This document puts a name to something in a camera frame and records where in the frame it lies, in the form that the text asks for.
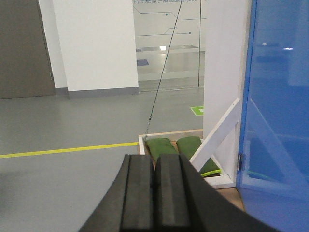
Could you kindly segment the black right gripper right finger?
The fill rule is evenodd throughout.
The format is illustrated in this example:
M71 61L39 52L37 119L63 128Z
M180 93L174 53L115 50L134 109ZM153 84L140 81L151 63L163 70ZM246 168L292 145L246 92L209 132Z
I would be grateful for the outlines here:
M162 154L155 168L159 232L274 232L240 210L192 166L185 155Z

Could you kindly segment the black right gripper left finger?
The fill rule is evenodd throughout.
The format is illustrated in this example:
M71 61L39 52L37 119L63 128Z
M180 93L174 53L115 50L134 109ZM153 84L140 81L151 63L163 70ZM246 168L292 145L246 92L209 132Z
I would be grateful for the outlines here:
M152 232L154 168L149 156L125 155L122 166L82 232Z

